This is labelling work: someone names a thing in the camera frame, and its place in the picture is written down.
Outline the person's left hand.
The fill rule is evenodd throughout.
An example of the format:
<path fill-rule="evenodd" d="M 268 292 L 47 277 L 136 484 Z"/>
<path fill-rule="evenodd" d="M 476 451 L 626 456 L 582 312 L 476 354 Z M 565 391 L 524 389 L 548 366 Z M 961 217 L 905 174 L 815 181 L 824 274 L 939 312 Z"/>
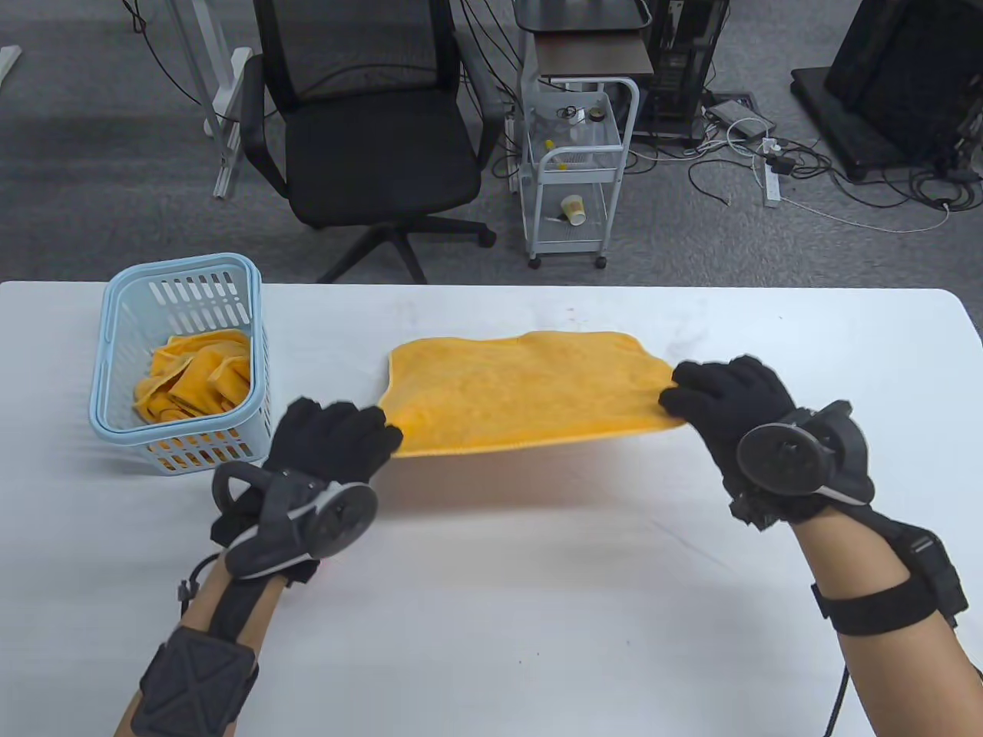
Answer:
<path fill-rule="evenodd" d="M 295 400 L 263 464 L 224 462 L 213 474 L 211 537 L 228 574 L 306 582 L 371 527 L 379 509 L 372 477 L 402 440 L 379 407 Z"/>

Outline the person's right hand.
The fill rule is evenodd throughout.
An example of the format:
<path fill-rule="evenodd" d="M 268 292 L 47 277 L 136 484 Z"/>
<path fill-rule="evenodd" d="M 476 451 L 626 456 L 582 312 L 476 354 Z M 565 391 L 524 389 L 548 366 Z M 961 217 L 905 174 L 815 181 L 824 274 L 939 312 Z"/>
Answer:
<path fill-rule="evenodd" d="M 697 431 L 722 474 L 734 518 L 768 529 L 776 522 L 804 524 L 829 508 L 824 496 L 800 498 L 771 494 L 740 469 L 737 449 L 749 431 L 783 420 L 796 410 L 776 373 L 752 355 L 726 364 L 681 362 L 674 385 L 660 393 L 660 407 Z"/>

